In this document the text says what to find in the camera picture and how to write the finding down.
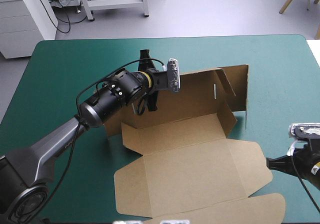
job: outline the cardboard box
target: cardboard box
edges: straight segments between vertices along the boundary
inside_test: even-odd
[[[280,194],[249,197],[272,180],[260,146],[226,138],[232,110],[246,110],[247,83],[247,65],[186,73],[179,93],[160,92],[156,112],[124,108],[108,121],[108,134],[121,129],[124,146],[142,155],[114,174],[117,211],[148,224],[280,224]]]

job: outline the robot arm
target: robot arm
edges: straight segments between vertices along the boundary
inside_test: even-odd
[[[149,50],[140,51],[137,72],[122,68],[102,81],[102,88],[79,105],[76,115],[41,140],[0,157],[0,223],[26,224],[48,198],[56,159],[74,138],[103,125],[122,107],[139,100],[138,115],[157,110],[158,91],[178,92],[178,61],[169,59],[163,71],[155,68]]]
[[[320,190],[320,123],[292,124],[289,127],[289,136],[295,141],[287,155],[275,159],[267,158],[267,167],[295,177],[300,175]],[[303,148],[295,148],[297,142],[306,144]]]

